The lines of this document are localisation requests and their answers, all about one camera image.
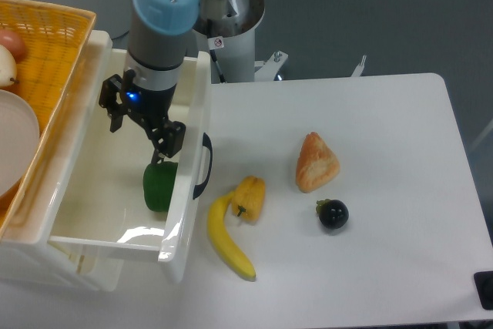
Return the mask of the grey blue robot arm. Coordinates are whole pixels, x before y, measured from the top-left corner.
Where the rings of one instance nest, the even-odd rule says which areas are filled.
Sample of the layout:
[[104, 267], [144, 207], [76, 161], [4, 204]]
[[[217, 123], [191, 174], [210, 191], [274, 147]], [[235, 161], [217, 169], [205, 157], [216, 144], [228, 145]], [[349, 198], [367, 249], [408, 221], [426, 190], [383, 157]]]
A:
[[131, 25], [124, 70], [102, 84], [99, 105], [118, 130], [125, 118], [146, 133], [154, 163], [176, 155], [186, 127], [168, 112], [178, 83], [187, 39], [207, 52], [221, 82], [251, 82], [255, 31], [265, 12], [263, 0], [131, 0]]

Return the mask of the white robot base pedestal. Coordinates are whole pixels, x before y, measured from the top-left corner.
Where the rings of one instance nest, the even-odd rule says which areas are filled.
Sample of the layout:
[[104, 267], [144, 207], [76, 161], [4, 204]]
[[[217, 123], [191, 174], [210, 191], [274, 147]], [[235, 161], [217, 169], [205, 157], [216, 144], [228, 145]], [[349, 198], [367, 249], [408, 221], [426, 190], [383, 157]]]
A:
[[197, 48], [208, 52], [213, 83], [280, 81], [288, 54], [256, 58], [256, 30], [265, 15], [264, 0], [201, 0], [194, 26]]

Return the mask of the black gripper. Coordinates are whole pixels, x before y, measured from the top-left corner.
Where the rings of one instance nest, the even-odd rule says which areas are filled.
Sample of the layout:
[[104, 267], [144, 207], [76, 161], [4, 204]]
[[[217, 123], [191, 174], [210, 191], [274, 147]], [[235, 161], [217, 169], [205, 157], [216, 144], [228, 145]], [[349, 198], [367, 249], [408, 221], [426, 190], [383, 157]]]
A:
[[173, 100], [176, 85], [157, 88], [138, 85], [133, 69], [115, 74], [103, 81], [99, 94], [99, 106], [106, 110], [110, 119], [109, 130], [116, 132], [128, 116], [136, 123], [146, 123], [151, 130], [149, 139], [153, 145], [151, 164], [173, 158], [183, 146], [186, 125], [169, 120], [168, 111]]

